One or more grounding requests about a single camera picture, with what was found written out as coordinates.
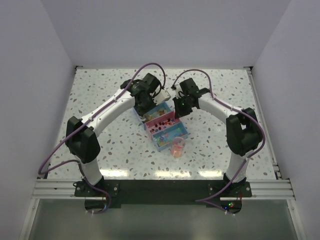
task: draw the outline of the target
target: light gray wall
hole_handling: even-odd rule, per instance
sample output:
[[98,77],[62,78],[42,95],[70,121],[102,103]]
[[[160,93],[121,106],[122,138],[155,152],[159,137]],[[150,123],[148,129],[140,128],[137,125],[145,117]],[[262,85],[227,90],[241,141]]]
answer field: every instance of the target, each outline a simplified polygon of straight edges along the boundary
[[253,66],[290,0],[42,0],[85,67]]
[[320,1],[292,0],[253,68],[280,170],[320,239]]
[[0,2],[0,239],[18,239],[73,65],[39,0]]

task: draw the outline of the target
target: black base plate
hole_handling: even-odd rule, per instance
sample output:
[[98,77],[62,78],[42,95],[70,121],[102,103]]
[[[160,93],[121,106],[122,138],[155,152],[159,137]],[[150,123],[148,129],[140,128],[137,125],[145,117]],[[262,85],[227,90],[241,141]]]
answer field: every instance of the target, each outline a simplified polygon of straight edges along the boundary
[[[223,180],[104,180],[105,190],[112,198],[111,208],[120,208],[122,204],[145,205],[203,205],[195,202],[207,198],[222,189],[226,182]],[[102,197],[100,192],[92,190],[83,181],[74,183],[75,197]],[[240,186],[229,187],[219,197],[237,198],[252,197],[249,182]],[[228,206],[220,198],[210,201],[219,206]],[[88,200],[92,205],[99,200]]]

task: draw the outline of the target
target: metal frame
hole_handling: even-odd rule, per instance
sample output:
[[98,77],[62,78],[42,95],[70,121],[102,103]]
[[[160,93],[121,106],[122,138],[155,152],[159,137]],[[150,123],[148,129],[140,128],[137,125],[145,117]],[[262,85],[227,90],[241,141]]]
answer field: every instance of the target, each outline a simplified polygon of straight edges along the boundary
[[281,173],[280,173],[280,168],[279,168],[278,163],[277,163],[277,162],[273,162],[273,163],[272,163],[272,166],[273,166],[275,178],[276,178],[277,180],[281,180],[281,179],[282,179],[282,176],[281,176]]
[[[73,183],[78,179],[56,180],[38,179],[36,181],[33,199],[77,199],[101,200],[101,197],[75,197]],[[252,197],[244,200],[294,200],[294,192],[289,180],[252,180]],[[234,200],[234,197],[221,197],[221,200]]]
[[[27,211],[19,240],[29,239],[36,217],[40,199],[72,199],[72,200],[101,200],[101,197],[75,197],[73,183],[79,179],[38,179],[36,181],[31,202]],[[287,200],[290,203],[290,213],[299,240],[305,240],[303,227],[295,208],[295,195],[290,180],[249,180],[252,197],[243,200]],[[234,197],[221,197],[221,200],[235,200]]]
[[295,200],[287,200],[288,208],[290,211],[291,219],[293,222],[294,230],[297,235],[298,240],[307,240],[307,235],[304,230],[300,215],[297,210],[297,205]]
[[258,93],[257,93],[257,90],[256,90],[256,86],[255,86],[254,78],[252,76],[251,69],[249,67],[245,67],[244,69],[246,69],[246,72],[247,72],[248,77],[249,77],[249,81],[250,81],[250,84],[251,84],[253,97],[254,97],[254,100],[255,100],[255,103],[256,103],[256,109],[257,109],[257,111],[259,113],[259,116],[260,116],[260,119],[261,119],[261,122],[262,122],[262,125],[263,125],[265,138],[266,138],[266,143],[268,144],[270,155],[272,156],[272,161],[274,163],[276,163],[277,160],[276,160],[274,148],[272,147],[272,143],[271,143],[269,131],[268,131],[268,128],[267,128],[265,116],[264,116],[264,114],[262,112],[261,104],[260,104],[260,101],[259,101],[259,98],[258,98]]

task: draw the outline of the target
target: blue box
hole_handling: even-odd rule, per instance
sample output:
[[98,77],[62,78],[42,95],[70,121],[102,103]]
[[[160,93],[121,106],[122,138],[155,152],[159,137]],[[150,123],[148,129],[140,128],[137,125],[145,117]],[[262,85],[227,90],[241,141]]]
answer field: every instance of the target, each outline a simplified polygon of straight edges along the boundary
[[160,152],[171,146],[171,142],[176,137],[181,137],[187,139],[189,132],[187,131],[185,125],[179,122],[171,127],[168,127],[160,132],[152,135],[152,141],[156,149]]

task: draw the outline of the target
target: glass panel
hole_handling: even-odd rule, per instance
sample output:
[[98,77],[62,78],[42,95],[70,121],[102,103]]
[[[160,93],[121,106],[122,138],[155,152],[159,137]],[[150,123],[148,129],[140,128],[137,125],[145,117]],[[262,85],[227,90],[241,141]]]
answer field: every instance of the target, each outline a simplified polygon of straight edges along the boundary
[[31,240],[296,240],[285,200],[243,201],[235,217],[201,205],[123,205],[92,216],[83,200],[41,200]]

